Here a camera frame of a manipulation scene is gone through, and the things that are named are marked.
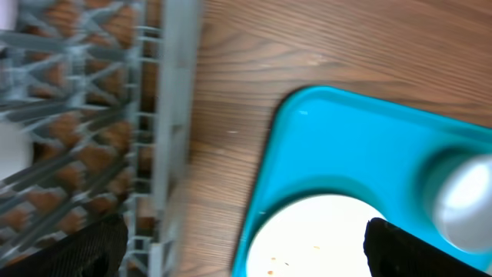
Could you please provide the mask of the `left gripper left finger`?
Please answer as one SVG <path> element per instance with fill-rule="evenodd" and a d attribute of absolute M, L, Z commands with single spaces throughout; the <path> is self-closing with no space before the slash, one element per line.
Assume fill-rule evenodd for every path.
<path fill-rule="evenodd" d="M 128 227 L 121 215 L 95 222 L 1 269 L 1 277 L 109 277 L 125 256 Z"/>

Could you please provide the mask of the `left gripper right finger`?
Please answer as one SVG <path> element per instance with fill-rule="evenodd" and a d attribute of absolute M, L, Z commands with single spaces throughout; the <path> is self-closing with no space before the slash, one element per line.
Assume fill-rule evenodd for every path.
<path fill-rule="evenodd" d="M 364 254 L 372 277 L 490 277 L 381 218 L 366 225 Z"/>

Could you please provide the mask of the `white cup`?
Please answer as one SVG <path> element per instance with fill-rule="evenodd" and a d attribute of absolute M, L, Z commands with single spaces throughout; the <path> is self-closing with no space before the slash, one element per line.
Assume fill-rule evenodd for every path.
<path fill-rule="evenodd" d="M 30 135 L 15 123 L 1 123 L 0 174 L 5 179 L 32 164 L 33 142 Z"/>

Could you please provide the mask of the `small white bowl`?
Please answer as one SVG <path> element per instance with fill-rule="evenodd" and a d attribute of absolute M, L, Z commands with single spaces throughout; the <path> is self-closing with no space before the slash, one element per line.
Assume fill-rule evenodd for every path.
<path fill-rule="evenodd" d="M 15 28 L 18 17 L 17 0 L 0 0 L 0 29 L 11 31 Z"/>

